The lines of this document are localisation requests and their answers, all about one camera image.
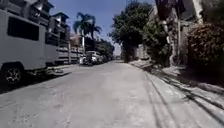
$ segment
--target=truck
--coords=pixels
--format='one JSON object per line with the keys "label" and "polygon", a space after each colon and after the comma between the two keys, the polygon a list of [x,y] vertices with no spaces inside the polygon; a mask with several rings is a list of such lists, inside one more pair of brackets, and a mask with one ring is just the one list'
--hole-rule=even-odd
{"label": "truck", "polygon": [[44,26],[0,10],[1,81],[16,85],[27,73],[36,74],[47,69],[49,59],[57,54],[57,46],[46,41],[46,31]]}

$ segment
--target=bush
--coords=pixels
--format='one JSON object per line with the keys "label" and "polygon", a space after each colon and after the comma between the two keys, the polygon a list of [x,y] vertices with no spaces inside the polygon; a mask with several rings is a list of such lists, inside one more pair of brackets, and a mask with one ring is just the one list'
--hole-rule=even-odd
{"label": "bush", "polygon": [[197,69],[218,69],[224,51],[224,28],[204,24],[190,31],[188,36],[188,64]]}

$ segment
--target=blue sky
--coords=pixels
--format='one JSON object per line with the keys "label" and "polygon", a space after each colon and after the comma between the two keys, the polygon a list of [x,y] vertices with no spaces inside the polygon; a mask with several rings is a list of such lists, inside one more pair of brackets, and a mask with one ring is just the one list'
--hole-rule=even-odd
{"label": "blue sky", "polygon": [[[107,34],[111,31],[112,18],[125,8],[126,0],[49,0],[55,7],[52,14],[64,12],[69,16],[67,23],[72,26],[77,12],[89,13],[96,17],[96,24],[103,31],[99,37],[111,41]],[[115,45],[115,54],[120,54],[120,47]]]}

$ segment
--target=truck wheel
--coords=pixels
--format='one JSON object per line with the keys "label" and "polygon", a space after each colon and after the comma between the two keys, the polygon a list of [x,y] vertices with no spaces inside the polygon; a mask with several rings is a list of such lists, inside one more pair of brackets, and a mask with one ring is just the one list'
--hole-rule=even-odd
{"label": "truck wheel", "polygon": [[2,69],[3,82],[7,85],[17,85],[22,82],[24,71],[17,66],[5,66]]}

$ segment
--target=asphalt road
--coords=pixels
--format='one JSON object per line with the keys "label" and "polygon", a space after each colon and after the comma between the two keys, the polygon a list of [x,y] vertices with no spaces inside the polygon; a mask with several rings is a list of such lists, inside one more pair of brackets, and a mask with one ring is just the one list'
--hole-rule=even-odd
{"label": "asphalt road", "polygon": [[64,76],[2,93],[0,128],[224,127],[223,111],[186,100],[178,89],[128,64],[64,71]]}

